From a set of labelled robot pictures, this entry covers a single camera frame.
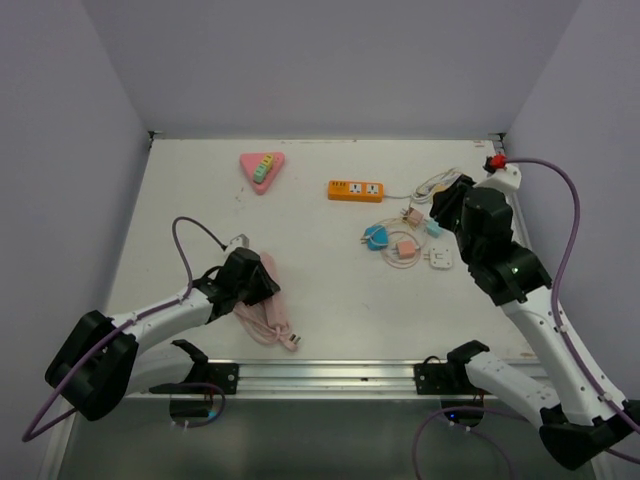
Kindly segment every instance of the wire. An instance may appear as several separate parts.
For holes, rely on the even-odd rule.
[[[225,397],[224,395],[224,390],[222,390],[217,385],[214,385],[213,383],[206,383],[206,382],[180,383],[176,385],[180,385],[181,387],[192,387],[192,388],[202,387],[202,388],[207,388],[209,390],[213,390],[215,393],[220,395],[220,408],[218,408],[217,412],[214,412],[214,411],[209,412],[209,418],[207,418],[202,422],[193,422],[193,423],[189,421],[176,422],[174,420],[173,423],[175,423],[176,425],[182,428],[199,428],[199,427],[206,427],[207,425],[211,425],[218,418],[220,418],[220,415],[222,415],[222,412],[224,411],[224,407],[227,404],[227,397]]]
[[[413,463],[413,471],[415,473],[415,476],[418,480],[422,480],[422,475],[420,475],[420,467],[418,465],[418,443],[420,442],[420,437],[422,435],[422,432],[424,431],[425,427],[431,422],[433,421],[434,418],[437,418],[439,415],[442,415],[444,413],[450,413],[450,412],[484,412],[484,413],[491,413],[494,415],[498,415],[501,417],[506,417],[506,418],[512,418],[514,420],[522,420],[522,417],[520,415],[517,415],[515,413],[510,413],[510,412],[505,412],[502,410],[497,410],[497,409],[493,409],[493,408],[486,408],[486,407],[448,407],[448,408],[441,408],[439,410],[436,410],[435,412],[431,413],[427,418],[425,418],[423,420],[423,422],[420,424],[420,426],[418,427],[418,429],[416,430],[415,435],[413,436],[413,444],[411,446],[411,462]],[[511,480],[514,480],[516,478],[515,475],[515,468],[513,466],[513,461],[511,460],[511,458],[509,457],[509,455],[507,454],[506,451],[504,451],[496,442],[495,440],[493,440],[493,438],[491,438],[489,435],[482,433],[482,432],[477,432],[473,429],[469,429],[468,430],[469,433],[474,434],[477,437],[483,438],[484,440],[488,441],[489,443],[491,443],[494,447],[496,447],[496,449],[498,450],[498,453],[500,453],[502,455],[502,457],[505,459],[505,462],[507,463],[507,467],[509,469],[509,478]]]
[[[33,420],[31,420],[31,422],[29,423],[29,426],[27,427],[26,431],[22,435],[22,441],[23,442],[30,442],[34,438],[42,435],[44,432],[46,432],[50,428],[54,427],[55,425],[57,425],[61,421],[67,419],[68,417],[70,417],[71,415],[73,415],[74,413],[77,412],[76,408],[72,408],[71,410],[68,410],[67,412],[63,413],[62,415],[58,416],[57,418],[54,418],[49,423],[47,423],[46,425],[44,425],[41,428],[36,430],[36,427],[42,421],[42,418],[47,414],[47,412],[49,411],[49,409],[53,405],[53,402],[55,402],[58,399],[58,397],[62,394],[62,391],[68,385],[68,383],[71,381],[73,376],[97,352],[99,352],[104,347],[106,347],[116,336],[118,336],[124,330],[126,330],[130,326],[134,325],[135,323],[139,322],[143,318],[146,318],[149,315],[153,315],[154,313],[158,313],[158,312],[160,312],[160,311],[162,311],[162,310],[164,310],[166,308],[173,307],[174,305],[178,305],[178,304],[182,303],[186,298],[189,297],[189,295],[191,294],[191,291],[193,290],[193,272],[191,271],[191,266],[189,265],[189,260],[187,260],[187,257],[184,254],[184,250],[182,248],[182,245],[180,244],[180,239],[178,238],[177,226],[178,226],[178,223],[181,222],[181,221],[187,221],[187,222],[193,223],[194,225],[197,225],[202,230],[204,230],[205,233],[207,233],[211,238],[213,238],[213,240],[218,245],[220,245],[220,248],[222,248],[223,251],[227,248],[222,242],[220,242],[220,240],[218,240],[218,237],[216,237],[207,227],[202,225],[197,220],[194,220],[191,217],[185,217],[185,216],[177,217],[176,219],[174,219],[173,223],[171,224],[171,233],[172,233],[172,236],[173,236],[173,242],[175,243],[175,246],[176,246],[176,248],[178,250],[178,254],[180,255],[180,259],[182,260],[184,268],[185,268],[185,270],[187,272],[187,289],[186,289],[184,295],[182,297],[175,298],[173,300],[170,300],[168,302],[162,303],[160,305],[157,305],[155,307],[149,308],[147,310],[143,310],[142,312],[137,314],[137,317],[131,318],[131,319],[125,321],[122,325],[120,325],[119,327],[116,327],[113,331],[108,333],[98,343],[96,343],[93,347],[91,347],[87,351],[87,353],[85,353],[80,358],[80,360],[78,360],[76,362],[76,364],[71,368],[71,370],[69,370],[69,373],[67,373],[65,375],[65,377],[60,381],[58,386],[53,390],[53,392],[51,393],[49,398],[45,401],[45,403],[42,405],[42,407],[36,412],[35,417],[33,418]]]
[[[217,272],[218,270],[220,270],[222,267],[220,265],[216,265],[215,267],[211,267],[209,270],[207,270],[206,272],[204,272],[202,274],[202,277],[200,278],[205,278],[210,276],[213,272]]]
[[[233,313],[235,313],[236,318],[249,336],[259,344],[273,345],[282,342],[288,350],[292,352],[297,350],[296,344],[291,341],[291,326],[289,323],[271,327],[262,304],[247,306],[243,303],[238,303],[234,307]]]
[[[388,233],[388,236],[391,237],[392,235],[403,235],[403,236],[407,236],[409,238],[411,238],[415,245],[416,245],[416,253],[414,254],[413,258],[411,259],[407,259],[405,260],[401,260],[399,258],[394,258],[390,253],[389,253],[389,248],[391,248],[391,245],[389,245],[388,248],[382,249],[380,250],[380,254],[382,255],[382,259],[387,262],[387,264],[389,264],[390,266],[392,266],[393,268],[398,268],[398,269],[407,269],[407,268],[411,268],[414,265],[416,265],[419,261],[420,261],[420,257],[421,257],[421,251],[423,246],[420,245],[420,242],[418,242],[418,239],[412,235],[409,232],[404,232],[401,230],[394,230]]]
[[[395,195],[385,195],[384,198],[395,199],[395,200],[406,200],[407,198],[411,199],[411,203],[416,203],[418,205],[422,205],[425,203],[429,203],[431,198],[433,197],[435,192],[435,188],[438,186],[448,187],[450,186],[456,178],[462,173],[462,171],[455,167],[450,168],[442,173],[434,175],[430,179],[421,183],[416,187],[413,193],[409,195],[403,196],[395,196]]]
[[[626,453],[618,452],[613,448],[608,448],[605,450],[609,455],[613,455],[614,457],[618,457],[622,460],[626,460],[627,462],[635,463],[636,465],[640,465],[640,458],[632,457],[631,455],[627,455]]]
[[[409,223],[407,223],[403,217],[395,217],[395,218],[387,218],[384,220],[380,220],[379,222],[374,223],[372,226],[373,227],[379,227],[375,230],[373,230],[373,232],[370,232],[367,236],[362,238],[362,241],[368,241],[371,242],[373,245],[376,246],[380,246],[380,247],[385,247],[382,248],[380,250],[380,255],[382,256],[382,259],[385,261],[385,263],[387,263],[388,265],[390,265],[393,268],[397,268],[400,270],[404,270],[407,268],[411,268],[415,265],[418,264],[418,262],[420,261],[420,257],[422,256],[422,250],[424,249],[425,245],[427,244],[427,239],[425,236],[425,240],[422,242],[422,244],[418,241],[418,239],[416,238],[415,235],[413,235],[411,232],[407,232],[404,230],[392,230],[390,232],[388,232],[387,236],[389,237],[389,239],[393,236],[393,235],[400,235],[400,238],[395,241],[395,242],[389,242],[388,244],[379,244],[376,243],[375,241],[373,241],[373,236],[378,232],[378,230],[383,229],[383,228],[390,228],[392,226],[399,226],[402,228],[406,228],[406,226],[409,225],[409,227],[411,227],[412,229],[417,228],[419,225],[422,225],[422,222],[418,225],[416,225],[415,227],[410,225]],[[399,258],[396,258],[393,256],[392,252],[393,251],[393,247],[400,241],[402,240],[404,237],[409,237],[413,240],[413,242],[415,243],[416,246],[416,253],[414,255],[413,258],[411,259],[406,259],[406,260],[401,260]]]
[[[578,228],[580,227],[580,197],[578,196],[578,189],[576,188],[575,183],[571,180],[571,177],[565,172],[563,169],[558,167],[557,165],[548,162],[546,160],[541,160],[539,158],[514,158],[511,160],[507,160],[507,163],[530,163],[536,165],[542,165],[547,167],[558,175],[562,177],[565,181],[569,190],[571,191],[571,197],[573,198],[573,225],[571,226],[571,233],[569,234],[569,240],[567,242],[567,246],[565,248],[564,254],[562,255],[562,260],[560,261],[560,266],[558,267],[558,271],[553,280],[553,285],[551,287],[551,311],[553,313],[553,319],[555,320],[556,326],[562,336],[569,353],[575,360],[576,364],[587,378],[591,386],[598,393],[599,398],[603,399],[605,403],[614,411],[620,418],[622,418],[631,429],[633,429],[636,433],[640,433],[640,425],[636,424],[629,415],[627,415],[616,403],[609,398],[607,398],[607,392],[602,388],[602,385],[596,380],[595,376],[589,370],[589,367],[586,365],[580,353],[576,349],[573,340],[569,336],[568,331],[565,331],[563,328],[564,322],[562,321],[562,317],[560,314],[560,304],[559,304],[559,296],[560,296],[560,283],[562,282],[562,277],[564,276],[564,272],[567,268],[567,263],[569,262],[569,257],[571,256],[571,252],[573,251],[573,246],[576,242],[576,237],[578,235]]]

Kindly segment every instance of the power strip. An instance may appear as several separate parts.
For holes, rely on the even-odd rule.
[[[328,193],[329,200],[380,203],[384,197],[384,187],[381,183],[331,180]]]

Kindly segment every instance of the black clamp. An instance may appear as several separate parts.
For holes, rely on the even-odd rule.
[[[491,162],[500,165],[498,157]],[[434,195],[430,215],[456,236],[460,258],[496,306],[524,302],[528,293],[551,287],[538,257],[513,240],[513,209],[502,192],[477,187],[473,179],[460,175]]]
[[[45,373],[57,387],[78,361],[115,330],[111,318],[94,310],[78,321]],[[122,400],[138,353],[133,335],[119,333],[87,361],[62,389],[62,396],[89,421],[98,420]]]
[[[489,347],[473,340],[465,343],[447,354],[447,361],[430,362],[434,357],[428,357],[424,362],[413,366],[413,380],[418,395],[475,395],[478,389],[474,387],[465,370],[465,365],[482,352],[488,352]]]
[[[240,366],[233,362],[209,362],[202,350],[186,340],[174,340],[172,345],[183,350],[193,360],[193,368],[182,383],[212,383],[222,389],[225,395],[235,395],[238,389]],[[164,384],[149,389],[155,394],[201,394],[209,393],[202,387],[181,384]]]
[[[622,402],[624,412],[636,423],[640,421],[640,401]],[[563,467],[575,470],[596,455],[614,446],[633,432],[620,417],[614,415],[604,421],[598,417],[593,425],[574,425],[567,421],[562,407],[543,408],[540,439],[551,456]]]
[[[209,278],[214,271],[217,271],[216,277]],[[231,313],[238,302],[255,305],[280,291],[260,261],[260,255],[244,247],[231,252],[222,267],[211,268],[194,280],[193,288],[206,295],[212,304],[207,323]]]

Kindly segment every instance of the charger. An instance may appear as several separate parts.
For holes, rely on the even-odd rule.
[[[383,225],[372,225],[364,231],[362,243],[367,244],[369,250],[374,252],[389,246],[389,232]]]
[[[412,240],[404,240],[396,243],[396,250],[398,251],[398,258],[401,260],[413,258],[416,254],[416,244]]]

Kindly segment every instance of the red connector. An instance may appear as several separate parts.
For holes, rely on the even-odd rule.
[[[496,173],[496,170],[502,170],[507,165],[506,155],[495,155],[493,157],[487,157],[487,161],[484,164],[484,169],[489,173]]]

